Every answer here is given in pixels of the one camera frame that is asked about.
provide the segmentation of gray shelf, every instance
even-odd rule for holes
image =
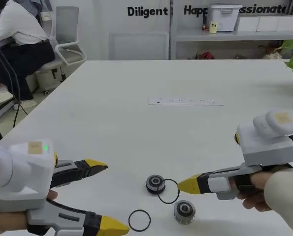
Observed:
[[[176,42],[202,42],[202,41],[261,41],[261,40],[290,40],[293,31],[258,31],[258,32],[218,32],[209,33],[201,29],[178,30]]]

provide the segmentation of hand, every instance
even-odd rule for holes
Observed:
[[[273,175],[271,172],[260,172],[250,176],[251,183],[260,190],[264,189],[266,182]],[[239,194],[238,199],[244,200],[243,206],[246,209],[255,208],[260,212],[270,211],[271,208],[267,205],[264,199],[263,191],[259,191],[256,194],[246,195]]]
[[[54,200],[58,193],[50,190],[48,199]],[[0,231],[25,230],[27,228],[26,212],[0,213]]]

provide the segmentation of red object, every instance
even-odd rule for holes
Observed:
[[[199,60],[214,60],[214,56],[210,52],[203,53],[200,55]]]

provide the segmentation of black cable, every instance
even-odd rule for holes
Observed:
[[[15,115],[15,119],[14,119],[14,123],[13,123],[13,128],[16,126],[16,120],[17,120],[17,116],[18,116],[18,113],[19,113],[19,108],[21,107],[22,110],[25,112],[26,115],[28,115],[28,113],[25,111],[25,109],[23,108],[23,106],[20,104],[20,87],[19,87],[19,81],[18,81],[18,77],[17,77],[17,74],[16,74],[16,71],[14,70],[14,68],[12,67],[12,65],[8,62],[8,60],[6,59],[4,53],[1,51],[0,49],[0,54],[2,55],[3,59],[6,61],[7,65],[10,67],[10,69],[12,70],[14,76],[15,76],[15,81],[17,83],[17,90],[18,90],[18,99],[15,97],[15,94],[14,94],[14,88],[13,88],[13,82],[12,82],[12,78],[11,78],[11,75],[8,71],[8,69],[6,68],[4,62],[2,61],[2,59],[0,58],[0,62],[2,64],[2,66],[4,67],[5,71],[7,72],[8,76],[9,76],[9,80],[10,80],[10,83],[11,83],[11,89],[12,89],[12,94],[14,96],[14,99],[15,101],[17,102],[18,104],[18,107],[17,107],[17,111],[16,111],[16,115]]]
[[[6,68],[6,66],[5,66],[5,64],[4,64],[4,62],[2,61],[1,58],[0,58],[0,63],[2,64],[4,70],[6,71],[8,77],[9,77],[10,84],[11,84],[11,89],[12,89],[12,94],[13,94],[13,96],[14,96],[15,101],[16,101],[16,102],[18,103],[18,105],[19,105],[18,108],[17,108],[16,115],[15,115],[15,119],[14,119],[14,123],[13,123],[13,128],[15,128],[15,126],[16,126],[16,120],[17,120],[18,113],[19,113],[19,107],[21,107],[21,108],[23,109],[23,111],[26,113],[26,115],[28,115],[28,114],[27,114],[27,112],[24,110],[24,108],[22,107],[22,105],[20,105],[20,101],[18,101],[17,98],[15,97],[15,94],[14,94],[14,88],[13,88],[13,82],[12,82],[11,75],[10,75],[8,69]],[[19,89],[19,87],[18,87],[18,98],[20,98],[20,89]]]
[[[173,202],[165,202],[163,199],[161,199],[161,197],[160,197],[160,186],[161,186],[161,184],[163,183],[163,182],[165,182],[165,181],[167,181],[167,180],[169,180],[169,181],[172,181],[172,182],[174,182],[176,185],[178,185],[178,183],[176,182],[176,181],[174,181],[173,179],[170,179],[170,178],[166,178],[166,179],[164,179],[164,180],[162,180],[161,182],[160,182],[160,184],[159,184],[159,186],[157,187],[157,196],[158,196],[158,198],[160,199],[160,201],[162,202],[162,203],[165,203],[165,204],[173,204],[173,203],[175,203],[177,200],[178,200],[178,198],[179,198],[179,195],[180,195],[180,190],[178,190],[178,195],[177,195],[177,197],[176,197],[176,199],[173,201]]]
[[[142,229],[142,230],[137,230],[137,229],[133,228],[132,225],[131,225],[131,221],[130,221],[130,220],[131,220],[131,216],[132,216],[134,213],[139,212],[139,211],[140,211],[140,212],[143,212],[143,213],[145,213],[145,214],[147,214],[148,218],[150,219],[148,225],[147,225],[144,229]],[[132,213],[130,214],[130,216],[129,216],[129,226],[130,226],[130,228],[131,228],[133,231],[136,231],[136,232],[144,232],[144,231],[146,231],[146,230],[150,227],[150,225],[151,225],[151,216],[150,216],[150,214],[149,214],[147,211],[145,211],[145,210],[141,210],[141,209],[135,210],[135,211],[132,212]]]
[[[18,103],[19,107],[22,108],[22,110],[25,112],[26,115],[28,115],[28,113],[25,111],[25,109],[22,107],[22,105],[20,104],[20,88],[19,88],[19,81],[18,81],[18,77],[17,77],[17,74],[16,74],[16,71],[14,70],[13,66],[9,63],[9,61],[6,59],[4,53],[2,52],[2,50],[0,49],[0,54],[2,55],[3,59],[6,61],[7,65],[9,66],[9,68],[12,70],[12,72],[14,73],[14,76],[15,76],[15,80],[16,80],[16,83],[17,83],[17,90],[18,90],[18,100],[17,98],[15,97],[14,95],[14,90],[13,90],[13,84],[12,84],[12,80],[11,80],[11,77],[10,77],[10,73],[8,72],[5,64],[3,63],[3,61],[1,60],[1,63],[4,65],[4,68],[7,70],[8,74],[9,74],[9,79],[11,80],[11,86],[12,86],[12,92],[13,92],[13,96],[14,96],[14,99],[15,101]]]

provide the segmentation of office chair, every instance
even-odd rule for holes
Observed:
[[[49,75],[56,79],[56,72],[61,71],[61,82],[66,79],[63,66],[70,66],[82,63],[87,60],[84,51],[81,49],[78,40],[78,17],[79,8],[75,6],[56,7],[55,39],[58,45],[55,46],[56,58],[54,61],[43,65],[37,72],[40,89],[45,95],[50,89],[58,85],[47,85],[45,81]]]

